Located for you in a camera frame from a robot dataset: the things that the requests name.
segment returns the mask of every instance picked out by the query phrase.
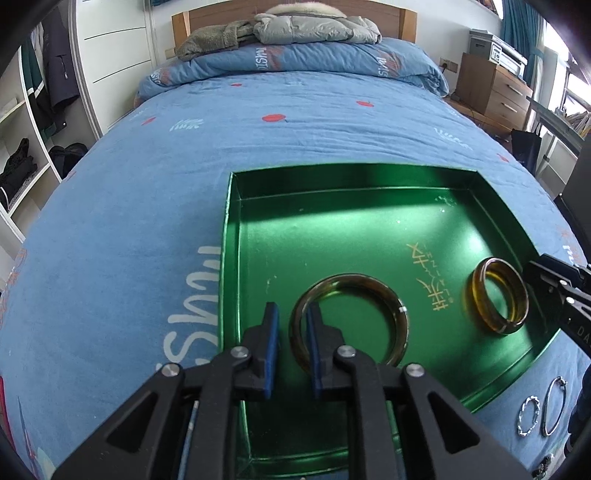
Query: metal bolt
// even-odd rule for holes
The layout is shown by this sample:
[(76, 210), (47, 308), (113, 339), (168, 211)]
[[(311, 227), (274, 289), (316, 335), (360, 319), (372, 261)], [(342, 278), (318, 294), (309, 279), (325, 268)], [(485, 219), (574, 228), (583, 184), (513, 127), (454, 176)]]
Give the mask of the metal bolt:
[(408, 364), (407, 373), (414, 378), (420, 378), (425, 374), (425, 369), (419, 364)]
[(249, 353), (250, 352), (248, 351), (248, 348), (242, 345), (235, 346), (232, 350), (230, 350), (230, 354), (234, 358), (246, 358)]
[(343, 358), (353, 358), (357, 351), (350, 345), (341, 345), (336, 349), (336, 352)]
[(178, 367), (177, 364), (166, 364), (162, 367), (162, 374), (165, 377), (176, 377), (181, 369)]

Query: wall outlet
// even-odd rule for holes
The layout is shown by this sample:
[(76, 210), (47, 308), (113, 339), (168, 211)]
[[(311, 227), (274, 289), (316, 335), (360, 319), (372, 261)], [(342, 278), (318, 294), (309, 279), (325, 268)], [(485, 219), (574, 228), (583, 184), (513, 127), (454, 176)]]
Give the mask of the wall outlet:
[(457, 73), (457, 70), (459, 68), (457, 63), (455, 63), (454, 61), (448, 60), (448, 59), (440, 58), (439, 59), (439, 66), (443, 68), (444, 63), (447, 63), (446, 70), (450, 70), (453, 73)]

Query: printer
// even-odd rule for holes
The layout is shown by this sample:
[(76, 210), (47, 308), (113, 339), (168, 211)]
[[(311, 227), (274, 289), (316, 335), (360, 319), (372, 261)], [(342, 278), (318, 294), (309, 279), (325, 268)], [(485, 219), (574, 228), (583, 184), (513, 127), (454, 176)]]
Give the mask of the printer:
[(487, 30), (470, 30), (468, 53), (484, 57), (523, 80), (527, 60), (516, 49)]

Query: gray puffer jacket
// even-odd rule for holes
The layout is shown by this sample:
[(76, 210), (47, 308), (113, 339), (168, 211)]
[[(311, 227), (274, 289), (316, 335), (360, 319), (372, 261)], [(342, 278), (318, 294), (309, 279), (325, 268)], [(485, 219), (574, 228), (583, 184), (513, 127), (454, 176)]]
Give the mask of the gray puffer jacket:
[(379, 43), (382, 35), (367, 18), (330, 18), (314, 15), (255, 15), (253, 33), (267, 45), (342, 41), (345, 43)]

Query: black bag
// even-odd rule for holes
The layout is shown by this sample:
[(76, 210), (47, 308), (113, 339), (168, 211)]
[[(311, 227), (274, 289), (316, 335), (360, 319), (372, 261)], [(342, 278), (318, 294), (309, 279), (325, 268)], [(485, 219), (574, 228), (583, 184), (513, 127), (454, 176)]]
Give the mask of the black bag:
[(511, 131), (513, 156), (532, 175), (535, 175), (535, 166), (540, 154), (541, 144), (542, 139), (535, 132)]
[(37, 171), (37, 165), (33, 163), (33, 157), (27, 156), (29, 140), (23, 138), (16, 152), (14, 152), (4, 165), (4, 171), (0, 173), (0, 204), (8, 211), (8, 205), (22, 187), (25, 180)]
[(88, 148), (84, 143), (73, 143), (66, 148), (56, 145), (49, 151), (49, 156), (60, 177), (65, 179), (87, 152)]

